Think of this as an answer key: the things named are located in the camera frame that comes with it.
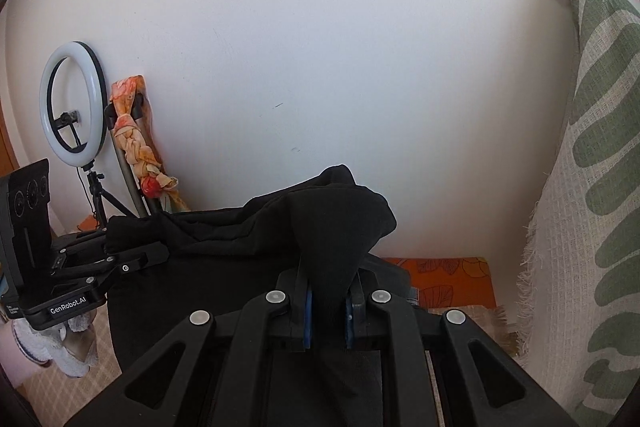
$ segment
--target leaf pattern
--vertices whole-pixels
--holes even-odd
[[[420,306],[422,308],[446,308],[453,300],[453,286],[431,286],[420,290]]]
[[[438,269],[441,259],[423,259],[420,263],[416,263],[418,273],[432,272]]]
[[[580,4],[584,5],[582,13]],[[573,146],[575,164],[579,168],[594,166],[613,157],[633,140],[640,131],[640,24],[638,11],[628,0],[575,0],[574,20],[577,23],[580,50],[592,54],[590,37],[598,28],[606,33],[607,51],[594,62],[578,84],[573,101],[570,125],[600,104],[606,106],[606,94],[616,85],[630,82],[631,88],[613,108],[592,123],[577,137]],[[626,202],[640,185],[640,145],[631,147],[599,179],[591,184],[585,202],[596,216],[609,216]],[[593,298],[600,307],[640,291],[639,257],[631,255],[640,245],[638,207],[609,233],[595,255],[601,268],[611,267],[601,277]],[[640,355],[640,314],[629,309],[606,318],[591,334],[588,352],[613,348],[624,357]],[[629,367],[614,371],[608,359],[600,359],[587,369],[584,381],[593,384],[591,394],[601,400],[626,398],[638,379],[640,369]],[[581,427],[600,427],[609,423],[612,415],[591,409],[580,402],[572,415]]]
[[[460,259],[441,259],[440,266],[449,275],[453,275],[460,266]]]
[[[489,267],[484,260],[478,257],[468,257],[462,260],[462,269],[469,277],[487,277],[489,275]]]

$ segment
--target green and white blanket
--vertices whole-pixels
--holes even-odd
[[[520,282],[522,362],[582,427],[640,377],[640,14],[572,0],[580,63]]]

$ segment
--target orange patterned fabric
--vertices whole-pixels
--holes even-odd
[[[418,288],[422,308],[482,305],[495,308],[489,265],[482,257],[455,259],[385,259],[402,266]]]

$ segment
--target tripod leg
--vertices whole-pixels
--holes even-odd
[[[103,229],[107,226],[107,214],[104,211],[102,198],[99,194],[92,194],[94,199],[95,218],[98,220],[98,226]]]
[[[136,214],[131,212],[126,206],[120,203],[113,194],[102,189],[100,195],[107,201],[109,201],[113,206],[115,206],[119,211],[121,211],[125,216],[136,217]]]

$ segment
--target black cable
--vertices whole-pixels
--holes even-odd
[[[84,186],[84,182],[82,181],[82,178],[80,177],[80,169],[78,167],[76,167],[76,172],[78,173],[78,179],[80,180],[80,184],[82,185],[82,190],[84,190],[84,195],[86,197],[86,200],[89,203],[89,208],[91,209],[92,216],[94,216],[94,219],[95,219],[95,221],[97,223],[98,222],[98,218],[95,215],[94,206],[91,204],[91,200],[89,199],[89,194],[87,194],[86,187]]]

